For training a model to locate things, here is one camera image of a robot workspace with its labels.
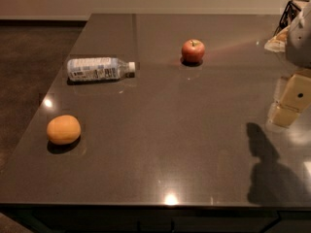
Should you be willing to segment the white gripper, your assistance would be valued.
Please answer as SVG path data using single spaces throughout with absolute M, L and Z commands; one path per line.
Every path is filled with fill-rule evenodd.
M 286 43 L 286 58 L 294 65 L 311 68 L 311 3 L 292 21 Z M 299 69 L 281 77 L 275 88 L 268 121 L 288 128 L 311 105 L 311 70 Z

